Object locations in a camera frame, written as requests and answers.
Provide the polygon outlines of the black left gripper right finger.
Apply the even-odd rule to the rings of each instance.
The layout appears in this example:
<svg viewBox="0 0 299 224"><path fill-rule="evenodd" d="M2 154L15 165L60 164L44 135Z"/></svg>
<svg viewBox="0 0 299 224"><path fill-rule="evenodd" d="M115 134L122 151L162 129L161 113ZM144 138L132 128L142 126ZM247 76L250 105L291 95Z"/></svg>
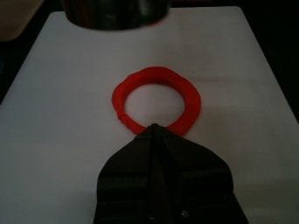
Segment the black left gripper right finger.
<svg viewBox="0 0 299 224"><path fill-rule="evenodd" d="M151 126L175 224L249 224L225 160L205 146Z"/></svg>

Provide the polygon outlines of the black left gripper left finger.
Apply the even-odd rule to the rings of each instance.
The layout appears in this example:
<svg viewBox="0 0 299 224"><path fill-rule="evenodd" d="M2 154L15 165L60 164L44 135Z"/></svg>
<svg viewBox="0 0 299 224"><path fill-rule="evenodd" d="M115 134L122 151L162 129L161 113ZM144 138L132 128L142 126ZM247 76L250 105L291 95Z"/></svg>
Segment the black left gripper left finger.
<svg viewBox="0 0 299 224"><path fill-rule="evenodd" d="M110 157L98 175L92 224L156 224L154 156L158 124L152 124Z"/></svg>

